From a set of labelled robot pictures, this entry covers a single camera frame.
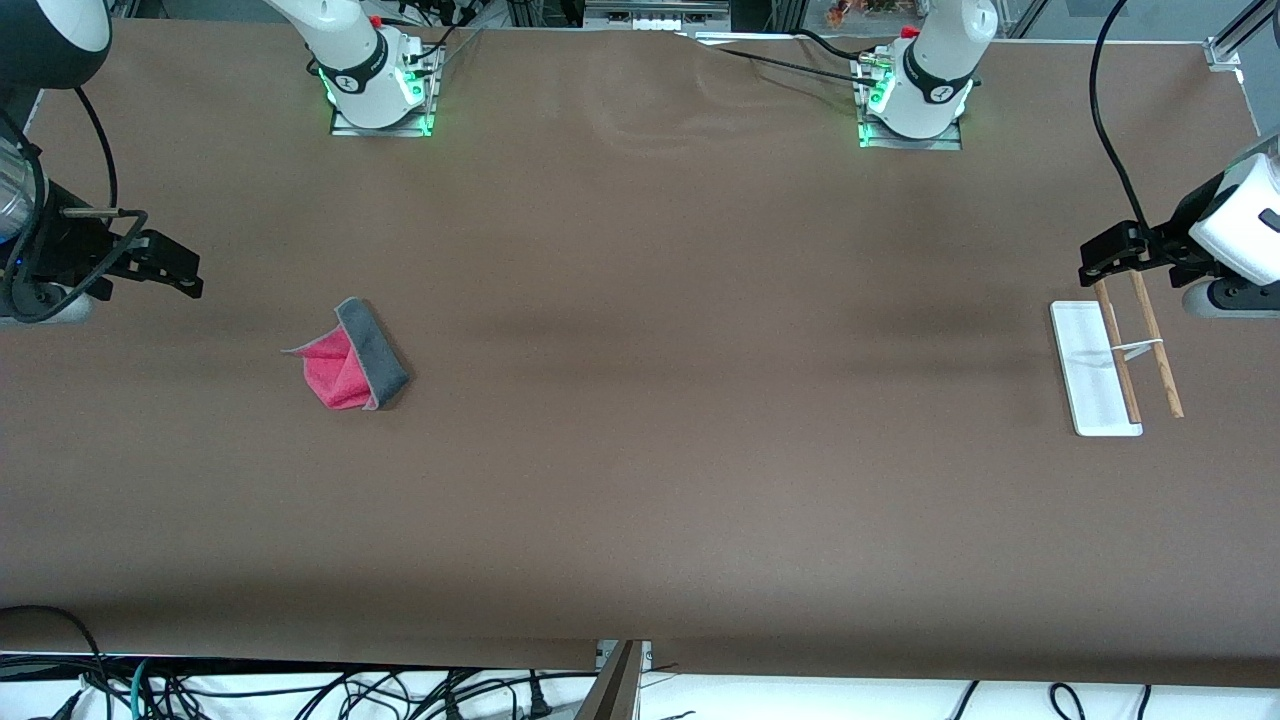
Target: white tray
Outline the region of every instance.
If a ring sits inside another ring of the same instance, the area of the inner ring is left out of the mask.
[[[1102,311],[1092,300],[1051,302],[1057,355],[1071,404],[1075,434],[1082,437],[1137,437],[1142,423],[1129,423],[1120,395],[1120,377]]]

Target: brown table surface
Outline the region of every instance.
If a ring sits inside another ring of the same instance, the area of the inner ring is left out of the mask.
[[[550,666],[646,637],[689,671],[1274,684],[1275,325],[1189,318],[1153,273],[1188,418],[1148,357],[1142,438],[1071,430],[1048,304],[1092,297],[1078,247],[1129,214],[1089,53],[993,45],[964,151],[901,152],[858,147],[838,81],[489,32],[435,137],[356,140],[288,26],[120,23],[88,85],[120,202],[205,297],[120,281],[87,325],[0,333],[0,597],[113,651]],[[1197,46],[1111,47],[1102,85],[1153,218],[1252,137]],[[70,94],[33,140],[101,201]],[[387,413],[323,409],[279,354],[352,295],[415,373]]]

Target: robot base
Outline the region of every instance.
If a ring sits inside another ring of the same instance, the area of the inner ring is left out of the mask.
[[[421,53],[421,40],[412,36],[408,40],[410,51]],[[383,128],[364,128],[351,123],[334,106],[333,118],[329,120],[329,135],[342,137],[431,137],[431,132],[435,129],[435,108],[440,100],[440,78],[444,74],[444,63],[445,49],[440,47],[430,56],[406,68],[419,74],[419,78],[407,85],[411,91],[421,91],[424,100],[399,120]]]
[[[876,49],[874,58],[888,54],[888,46]],[[869,77],[879,81],[883,78],[884,68],[879,64],[864,64],[858,60],[849,61],[849,70],[854,77]],[[895,150],[960,150],[960,123],[951,120],[947,129],[937,137],[915,140],[902,137],[888,129],[884,120],[868,111],[873,88],[854,85],[854,105],[858,108],[858,146],[859,147],[892,147]]]

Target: wooden chopstick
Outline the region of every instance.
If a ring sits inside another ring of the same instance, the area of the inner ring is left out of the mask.
[[[1160,325],[1156,323],[1156,311],[1151,306],[1151,296],[1147,295],[1147,281],[1140,273],[1129,270],[1129,279],[1133,281],[1133,292],[1138,296],[1138,307],[1142,309],[1142,319],[1147,323],[1147,334],[1157,341],[1152,343],[1152,352],[1156,354],[1156,369],[1160,370],[1160,384],[1165,386],[1165,398],[1169,401],[1169,411],[1174,418],[1183,418],[1183,400],[1178,396],[1178,386],[1174,383],[1174,370],[1169,366],[1169,354],[1165,352],[1165,341],[1160,334]]]
[[[1111,306],[1111,296],[1107,295],[1105,281],[1093,283],[1093,292],[1098,296],[1098,307],[1102,309],[1102,324],[1107,328],[1107,341],[1111,342],[1111,357],[1116,363],[1116,374],[1120,375],[1120,395],[1124,396],[1124,409],[1129,414],[1129,421],[1138,424],[1142,421],[1142,413],[1138,411],[1138,396],[1133,392],[1133,378],[1129,377],[1129,363],[1124,359],[1124,348],[1120,347],[1120,325],[1116,323],[1116,311]]]

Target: pink towel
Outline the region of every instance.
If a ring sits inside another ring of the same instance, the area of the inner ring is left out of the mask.
[[[338,327],[284,352],[302,359],[302,377],[330,410],[383,410],[408,383],[408,372],[358,297],[333,309]]]
[[[370,405],[374,393],[342,325],[288,352],[302,357],[302,377],[325,407],[347,410]]]

